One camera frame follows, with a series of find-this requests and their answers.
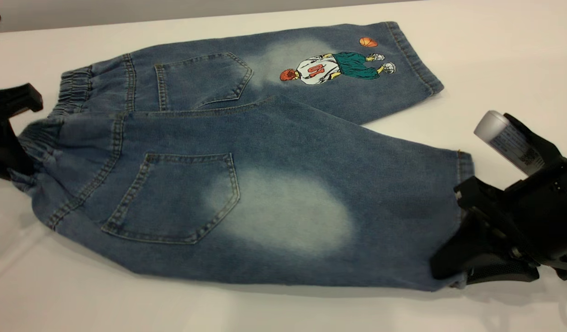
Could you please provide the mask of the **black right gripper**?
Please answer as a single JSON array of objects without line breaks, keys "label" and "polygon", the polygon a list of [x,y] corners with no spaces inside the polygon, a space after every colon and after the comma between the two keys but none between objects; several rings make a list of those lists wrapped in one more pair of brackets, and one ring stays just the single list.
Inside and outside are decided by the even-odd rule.
[{"label": "black right gripper", "polygon": [[566,159],[504,190],[472,177],[454,191],[466,216],[430,259],[435,279],[532,282],[547,266],[567,280]]}]

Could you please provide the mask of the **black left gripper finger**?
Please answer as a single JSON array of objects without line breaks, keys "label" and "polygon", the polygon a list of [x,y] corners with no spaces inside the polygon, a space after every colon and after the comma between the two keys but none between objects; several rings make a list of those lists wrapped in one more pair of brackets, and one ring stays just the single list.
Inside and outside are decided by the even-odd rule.
[{"label": "black left gripper finger", "polygon": [[20,144],[9,119],[0,119],[0,179],[11,180],[11,172],[32,176],[34,162]]},{"label": "black left gripper finger", "polygon": [[0,89],[0,116],[16,116],[25,111],[39,112],[42,109],[42,95],[30,83]]}]

